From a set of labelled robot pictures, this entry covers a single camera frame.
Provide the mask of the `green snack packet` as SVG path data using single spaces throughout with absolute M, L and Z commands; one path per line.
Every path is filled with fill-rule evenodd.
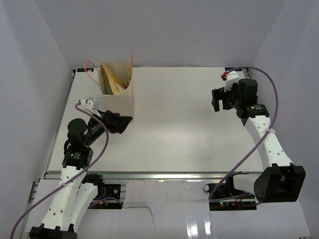
M 132 78 L 129 78 L 129 79 L 126 81 L 126 84 L 125 84 L 125 85 L 126 85 L 127 87 L 130 85 L 131 79 L 132 79 Z

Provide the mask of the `large brown kraft snack bag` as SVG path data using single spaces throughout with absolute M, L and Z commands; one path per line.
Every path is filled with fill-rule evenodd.
M 104 84 L 106 95 L 117 95 L 124 91 L 127 86 L 116 74 L 116 71 L 122 70 L 123 62 L 102 62 L 100 68 L 100 76 Z

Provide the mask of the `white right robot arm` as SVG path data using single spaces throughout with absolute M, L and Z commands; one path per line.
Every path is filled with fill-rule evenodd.
M 284 152 L 272 129 L 267 108 L 257 102 L 257 90 L 258 84 L 252 79 L 236 80 L 212 90 L 214 110 L 236 110 L 237 117 L 257 147 L 263 166 L 260 174 L 235 173 L 228 176 L 226 195 L 235 199 L 245 192 L 254 195 L 259 203 L 295 202 L 306 172 Z

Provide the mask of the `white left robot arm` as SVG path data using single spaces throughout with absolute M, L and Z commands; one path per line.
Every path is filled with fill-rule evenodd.
M 103 177 L 87 172 L 93 164 L 91 145 L 104 133 L 123 133 L 132 119 L 111 111 L 96 111 L 88 122 L 77 118 L 68 124 L 57 192 L 40 225 L 31 228 L 29 238 L 77 238 L 79 224 L 89 205 L 105 195 Z

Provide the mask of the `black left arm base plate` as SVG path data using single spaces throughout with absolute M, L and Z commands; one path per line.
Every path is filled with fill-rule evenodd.
M 120 210 L 122 208 L 122 185 L 104 184 L 97 198 L 90 204 L 89 209 Z

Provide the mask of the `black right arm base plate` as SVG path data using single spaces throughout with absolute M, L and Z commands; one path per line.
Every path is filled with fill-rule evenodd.
M 223 183 L 211 197 L 215 202 L 209 202 L 211 212 L 249 211 L 257 210 L 254 195 L 231 189 Z

